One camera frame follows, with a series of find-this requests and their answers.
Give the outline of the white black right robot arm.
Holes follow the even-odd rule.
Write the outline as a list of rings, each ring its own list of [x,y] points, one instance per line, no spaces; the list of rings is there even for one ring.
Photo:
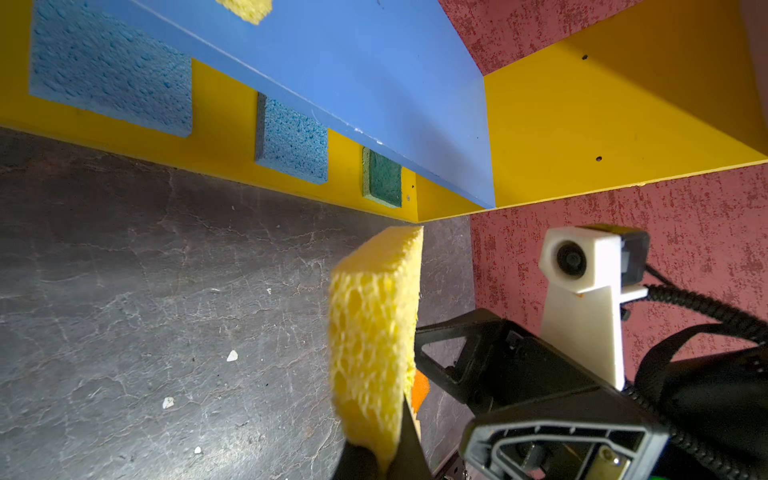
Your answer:
[[[763,479],[767,351],[654,359],[659,385],[615,387],[485,309],[416,331],[416,364],[472,412],[459,452],[488,479]]]

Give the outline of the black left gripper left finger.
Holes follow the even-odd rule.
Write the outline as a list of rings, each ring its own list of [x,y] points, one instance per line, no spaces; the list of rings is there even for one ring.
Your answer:
[[[378,480],[379,466],[375,455],[365,447],[349,441],[344,448],[332,480]]]

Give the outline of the dark green scrub sponge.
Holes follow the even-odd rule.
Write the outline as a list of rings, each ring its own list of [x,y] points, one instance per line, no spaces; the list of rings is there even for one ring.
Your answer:
[[[402,206],[401,166],[364,147],[362,168],[363,197],[389,208],[400,208]]]

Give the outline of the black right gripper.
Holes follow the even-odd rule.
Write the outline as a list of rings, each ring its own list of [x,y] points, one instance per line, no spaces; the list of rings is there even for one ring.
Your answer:
[[[443,365],[426,351],[460,347]],[[460,444],[487,479],[648,479],[660,421],[543,340],[487,309],[421,326],[417,369],[474,414]]]

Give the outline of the yellow sponge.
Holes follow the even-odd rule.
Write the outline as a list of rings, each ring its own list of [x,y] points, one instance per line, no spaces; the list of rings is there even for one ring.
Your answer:
[[[380,471],[396,457],[416,376],[424,232],[389,227],[343,258],[329,287],[329,381],[345,438]]]
[[[272,0],[217,0],[241,20],[258,25],[273,9]]]

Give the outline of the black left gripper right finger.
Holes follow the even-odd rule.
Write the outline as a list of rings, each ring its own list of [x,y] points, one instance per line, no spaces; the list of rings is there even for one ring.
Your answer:
[[[412,411],[407,399],[403,400],[401,435],[397,453],[391,462],[388,480],[432,480],[433,475],[424,456]]]

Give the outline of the blue sponge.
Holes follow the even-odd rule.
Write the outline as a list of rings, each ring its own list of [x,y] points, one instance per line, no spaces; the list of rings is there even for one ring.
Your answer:
[[[189,56],[86,1],[37,1],[31,95],[185,138],[193,129]]]
[[[314,118],[258,93],[256,164],[315,185],[328,181],[328,130]]]

